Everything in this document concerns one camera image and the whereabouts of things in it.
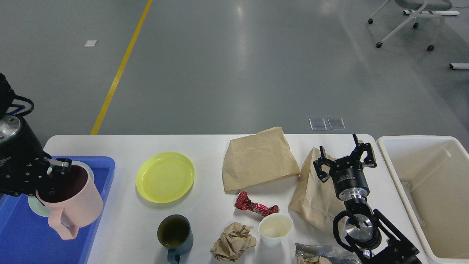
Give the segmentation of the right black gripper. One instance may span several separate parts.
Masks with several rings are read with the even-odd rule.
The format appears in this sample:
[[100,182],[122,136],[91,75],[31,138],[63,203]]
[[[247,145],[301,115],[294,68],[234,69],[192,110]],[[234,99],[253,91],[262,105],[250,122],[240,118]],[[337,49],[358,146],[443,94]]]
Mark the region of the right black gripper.
[[336,166],[336,163],[326,157],[323,146],[319,148],[320,157],[313,162],[318,179],[325,183],[331,177],[336,197],[343,202],[352,199],[352,195],[365,198],[370,194],[363,169],[377,167],[371,144],[361,142],[356,134],[353,134],[353,140],[355,148],[345,159],[346,169],[332,173],[325,172],[323,170],[324,165],[332,169]]

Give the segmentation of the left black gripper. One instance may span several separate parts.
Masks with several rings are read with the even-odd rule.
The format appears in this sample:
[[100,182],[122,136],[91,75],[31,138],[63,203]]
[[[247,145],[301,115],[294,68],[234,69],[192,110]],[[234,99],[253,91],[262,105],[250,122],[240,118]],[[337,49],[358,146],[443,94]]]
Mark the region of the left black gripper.
[[69,174],[72,160],[52,159],[23,117],[4,115],[1,119],[0,190],[18,197],[35,195],[52,186],[50,176]]

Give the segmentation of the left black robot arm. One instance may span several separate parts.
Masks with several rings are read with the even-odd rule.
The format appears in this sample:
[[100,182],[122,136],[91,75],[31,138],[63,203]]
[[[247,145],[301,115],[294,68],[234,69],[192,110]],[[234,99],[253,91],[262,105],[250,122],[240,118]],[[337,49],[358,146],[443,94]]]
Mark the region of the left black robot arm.
[[25,115],[34,110],[34,103],[17,95],[0,75],[0,190],[2,194],[53,195],[69,175],[72,161],[52,159],[31,127]]

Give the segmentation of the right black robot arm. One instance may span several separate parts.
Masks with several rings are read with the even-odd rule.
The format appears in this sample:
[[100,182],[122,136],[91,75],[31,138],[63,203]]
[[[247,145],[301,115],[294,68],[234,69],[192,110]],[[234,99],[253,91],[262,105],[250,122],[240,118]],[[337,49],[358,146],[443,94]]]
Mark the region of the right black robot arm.
[[333,236],[345,250],[353,252],[363,264],[420,264],[419,249],[378,209],[371,209],[370,189],[365,168],[377,166],[370,143],[353,134],[351,154],[332,160],[320,146],[320,156],[313,162],[318,179],[331,179],[337,199],[345,205],[333,220]]

